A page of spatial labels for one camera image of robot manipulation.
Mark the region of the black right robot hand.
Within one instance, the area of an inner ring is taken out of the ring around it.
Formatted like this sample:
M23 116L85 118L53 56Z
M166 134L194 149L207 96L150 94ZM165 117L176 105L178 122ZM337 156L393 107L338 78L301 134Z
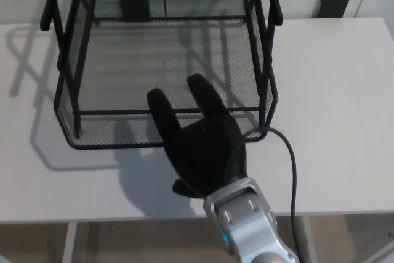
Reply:
M180 126L162 90L150 90L147 102L166 155L178 175L173 192L205 199L247 177L246 143L213 85L201 74L189 76L187 83L203 114L188 126Z

